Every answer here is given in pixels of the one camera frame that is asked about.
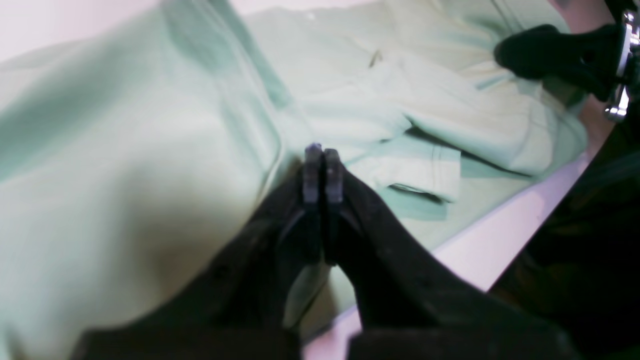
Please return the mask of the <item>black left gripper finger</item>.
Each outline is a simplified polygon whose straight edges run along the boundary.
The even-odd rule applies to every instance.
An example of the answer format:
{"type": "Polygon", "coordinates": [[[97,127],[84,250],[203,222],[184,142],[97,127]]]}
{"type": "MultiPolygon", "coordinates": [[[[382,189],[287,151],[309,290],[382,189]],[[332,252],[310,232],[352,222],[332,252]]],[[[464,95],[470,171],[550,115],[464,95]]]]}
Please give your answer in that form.
{"type": "Polygon", "coordinates": [[[284,328],[291,287],[320,262],[323,150],[258,207],[204,271],[176,296],[124,326],[91,330],[73,360],[300,360],[284,328]]]}
{"type": "Polygon", "coordinates": [[[494,60],[519,78],[542,80],[555,76],[606,101],[618,85],[622,30],[608,24],[585,33],[562,33],[544,24],[513,34],[493,51],[494,60]]]}
{"type": "Polygon", "coordinates": [[[386,203],[323,152],[323,250],[355,291],[350,360],[578,360],[557,326],[496,300],[425,250],[386,203]]]}

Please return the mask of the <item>black gripper body white bracket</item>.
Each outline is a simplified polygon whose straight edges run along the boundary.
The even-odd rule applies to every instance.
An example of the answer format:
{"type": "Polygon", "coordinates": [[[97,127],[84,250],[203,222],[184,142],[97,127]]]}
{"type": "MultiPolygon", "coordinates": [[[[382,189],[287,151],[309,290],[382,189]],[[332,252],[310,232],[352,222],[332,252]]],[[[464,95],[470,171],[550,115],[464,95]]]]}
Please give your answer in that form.
{"type": "Polygon", "coordinates": [[[605,116],[615,123],[622,123],[639,110],[640,57],[639,11],[624,10],[619,26],[620,45],[616,54],[617,68],[614,89],[610,93],[605,116]]]}

